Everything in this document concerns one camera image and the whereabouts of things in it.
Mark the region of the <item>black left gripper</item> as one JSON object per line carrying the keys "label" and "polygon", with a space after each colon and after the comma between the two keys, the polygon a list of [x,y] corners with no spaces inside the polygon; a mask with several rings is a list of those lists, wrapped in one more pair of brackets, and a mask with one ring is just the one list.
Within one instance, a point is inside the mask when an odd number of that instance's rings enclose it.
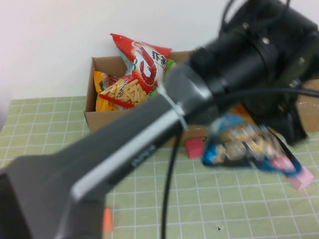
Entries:
{"label": "black left gripper", "polygon": [[245,48],[241,88],[265,88],[265,92],[244,98],[244,107],[253,117],[270,117],[285,112],[288,145],[308,138],[296,107],[304,81],[314,72],[319,53],[319,28],[301,13],[279,0],[249,0],[240,9]]}

